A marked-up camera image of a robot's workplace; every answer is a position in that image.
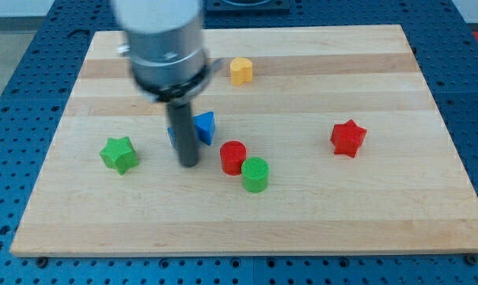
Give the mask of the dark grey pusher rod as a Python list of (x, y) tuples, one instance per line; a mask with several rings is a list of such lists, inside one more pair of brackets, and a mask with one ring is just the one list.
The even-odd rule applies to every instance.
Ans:
[(197, 165), (200, 160), (199, 140), (191, 104), (168, 103), (167, 111), (179, 163), (184, 167)]

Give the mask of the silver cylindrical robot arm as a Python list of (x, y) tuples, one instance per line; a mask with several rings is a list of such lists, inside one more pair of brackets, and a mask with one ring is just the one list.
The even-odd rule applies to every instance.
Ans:
[(126, 37), (125, 54), (137, 86), (167, 108), (181, 165), (199, 163), (192, 100), (209, 85), (220, 62), (208, 62), (200, 0), (111, 0)]

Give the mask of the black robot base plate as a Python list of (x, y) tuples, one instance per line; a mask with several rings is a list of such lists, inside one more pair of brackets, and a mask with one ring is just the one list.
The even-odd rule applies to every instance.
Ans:
[(205, 10), (210, 13), (225, 12), (287, 12), (289, 0), (204, 0)]

